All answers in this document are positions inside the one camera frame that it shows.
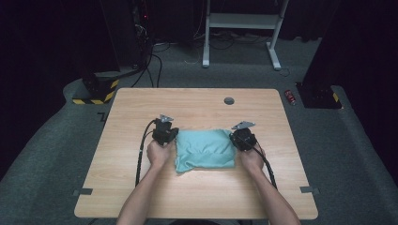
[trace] electronic device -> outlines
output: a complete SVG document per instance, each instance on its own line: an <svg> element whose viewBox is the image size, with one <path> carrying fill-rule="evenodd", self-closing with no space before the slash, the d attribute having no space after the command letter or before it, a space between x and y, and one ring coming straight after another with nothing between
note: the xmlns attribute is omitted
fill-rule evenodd
<svg viewBox="0 0 398 225"><path fill-rule="evenodd" d="M260 155L263 159L269 173L269 179L271 180L272 185L276 188L275 176L273 174L273 170L271 169L271 165L266 159L266 154L263 151L263 148L260 146L260 143L255 138L255 135L249 130L249 127L253 127L255 123L242 121L239 124L232 127L235 129L233 133L229 135L229 139L232 144L240 151L255 151Z"/></svg>
<svg viewBox="0 0 398 225"><path fill-rule="evenodd" d="M152 138L156 142L158 142L158 144L164 145L165 143L170 143L172 140L174 140L176 138L176 135L178 134L179 129L177 127L172 128L172 123L170 121L173 120L174 119L172 117L161 114L160 118L156 118L150 121L149 124L146 126L143 139L141 140L140 153L138 155L137 173L135 175L135 186L137 186L138 183L140 182L141 162L143 160L144 142L146 136L150 133L150 132L147 133L149 127L152 124L156 125L156 128L154 128L153 131L151 131L153 132Z"/></svg>

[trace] white stand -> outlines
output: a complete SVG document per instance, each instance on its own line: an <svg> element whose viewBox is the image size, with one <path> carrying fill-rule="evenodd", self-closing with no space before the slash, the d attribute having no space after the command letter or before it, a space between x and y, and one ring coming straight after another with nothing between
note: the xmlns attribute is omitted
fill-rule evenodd
<svg viewBox="0 0 398 225"><path fill-rule="evenodd" d="M268 29L274 30L272 41L267 42L267 49L275 70L281 70L278 56L275 52L275 44L281 30L284 13L286 12L289 0L284 0L279 15L258 15L258 14L230 14L230 13L210 13L210 0L207 0L206 16L206 37L203 50L203 67L210 66L209 36L210 27L224 28L247 28L247 29Z"/></svg>

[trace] metal bracket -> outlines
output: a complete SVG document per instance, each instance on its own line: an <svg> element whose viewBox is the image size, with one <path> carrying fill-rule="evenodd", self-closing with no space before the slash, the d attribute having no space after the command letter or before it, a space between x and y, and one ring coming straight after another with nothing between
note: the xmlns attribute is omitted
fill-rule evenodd
<svg viewBox="0 0 398 225"><path fill-rule="evenodd" d="M242 122L238 123L237 125L233 126L232 129L249 128L249 127L253 127L254 125L255 125L255 123L242 121Z"/></svg>

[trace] folded cloth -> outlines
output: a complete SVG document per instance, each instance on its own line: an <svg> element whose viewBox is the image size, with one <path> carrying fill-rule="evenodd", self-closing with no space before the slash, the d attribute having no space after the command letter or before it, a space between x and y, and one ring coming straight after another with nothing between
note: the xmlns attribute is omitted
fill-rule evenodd
<svg viewBox="0 0 398 225"><path fill-rule="evenodd" d="M226 129L180 130L176 136L176 172L195 167L217 169L235 167L236 148Z"/></svg>

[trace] table top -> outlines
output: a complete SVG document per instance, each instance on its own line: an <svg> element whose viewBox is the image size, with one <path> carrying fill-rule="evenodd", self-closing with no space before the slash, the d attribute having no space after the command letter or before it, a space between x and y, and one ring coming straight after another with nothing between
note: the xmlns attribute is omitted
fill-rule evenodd
<svg viewBox="0 0 398 225"><path fill-rule="evenodd" d="M227 105L225 98L235 103ZM252 133L265 150L281 194L300 219L318 212L278 91L273 89L121 88L102 131L75 215L117 218L134 189L139 147L147 124L165 114L173 128L230 129L241 121L254 122ZM151 138L145 140L145 147ZM266 218L258 193L243 169L239 154L232 169L194 169L176 173L176 148L161 172L149 218ZM149 168L143 153L141 178Z"/></svg>

